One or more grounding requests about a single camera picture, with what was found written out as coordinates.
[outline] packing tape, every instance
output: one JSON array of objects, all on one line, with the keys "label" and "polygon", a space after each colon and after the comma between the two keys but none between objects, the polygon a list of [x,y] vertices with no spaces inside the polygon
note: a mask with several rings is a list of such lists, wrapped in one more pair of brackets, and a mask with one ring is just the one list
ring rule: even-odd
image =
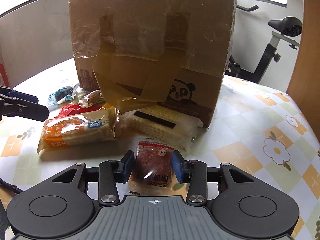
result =
[{"label": "packing tape", "polygon": [[164,52],[148,76],[141,95],[138,96],[110,78],[112,57],[116,53],[113,15],[103,16],[100,19],[100,49],[93,63],[93,71],[104,100],[121,112],[152,106],[156,102],[165,102],[186,54],[188,20],[187,13],[167,14]]}]

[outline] bike handlebar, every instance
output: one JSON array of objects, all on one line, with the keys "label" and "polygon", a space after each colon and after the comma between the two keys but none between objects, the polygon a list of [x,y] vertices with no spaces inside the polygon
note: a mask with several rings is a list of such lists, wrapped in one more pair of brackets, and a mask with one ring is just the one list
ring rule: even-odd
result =
[{"label": "bike handlebar", "polygon": [[255,10],[259,9],[259,6],[258,5],[254,5],[254,6],[250,7],[250,8],[246,8],[246,7],[237,5],[237,8],[240,9],[240,10],[243,10],[245,12],[252,12],[252,11],[255,11]]}]

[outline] cardboard box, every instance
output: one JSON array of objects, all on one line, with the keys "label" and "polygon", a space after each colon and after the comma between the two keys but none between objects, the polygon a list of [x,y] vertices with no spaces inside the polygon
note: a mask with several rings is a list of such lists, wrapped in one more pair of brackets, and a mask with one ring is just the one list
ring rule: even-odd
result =
[{"label": "cardboard box", "polygon": [[99,84],[115,107],[131,102],[120,110],[158,102],[208,127],[230,55],[235,8],[236,0],[69,0],[81,87]]}]

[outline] tablecloth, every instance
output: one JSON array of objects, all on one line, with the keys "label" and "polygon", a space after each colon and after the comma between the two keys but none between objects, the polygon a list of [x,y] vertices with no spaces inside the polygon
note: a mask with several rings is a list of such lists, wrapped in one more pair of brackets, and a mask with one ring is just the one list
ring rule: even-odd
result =
[{"label": "tablecloth", "polygon": [[[46,104],[55,88],[76,82],[71,59],[30,78],[16,90],[36,95],[39,103]],[[140,135],[72,147],[41,160],[36,148],[42,126],[41,122],[20,117],[0,121],[0,178],[25,190],[76,162],[94,167],[108,159],[119,160],[127,150],[136,151],[137,142],[145,138]],[[224,76],[209,129],[199,129],[191,151],[182,154],[185,159],[204,161],[212,167],[232,163],[289,194],[300,209],[292,236],[296,240],[320,240],[319,142],[286,93]],[[120,196],[126,194],[121,186],[118,189]],[[97,185],[89,186],[88,195],[97,198]],[[209,183],[208,198],[217,195],[216,183]],[[12,197],[0,189],[5,207]]]}]

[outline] cracker package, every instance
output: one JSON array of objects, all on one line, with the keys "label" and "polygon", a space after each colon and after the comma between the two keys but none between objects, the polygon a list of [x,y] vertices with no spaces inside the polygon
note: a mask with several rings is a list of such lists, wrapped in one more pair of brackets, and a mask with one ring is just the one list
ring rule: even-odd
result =
[{"label": "cracker package", "polygon": [[203,123],[199,118],[162,106],[150,106],[120,116],[123,123],[146,135],[158,138],[179,149],[189,151]]},{"label": "cracker package", "polygon": [[119,111],[114,107],[45,121],[37,152],[115,140]]}]

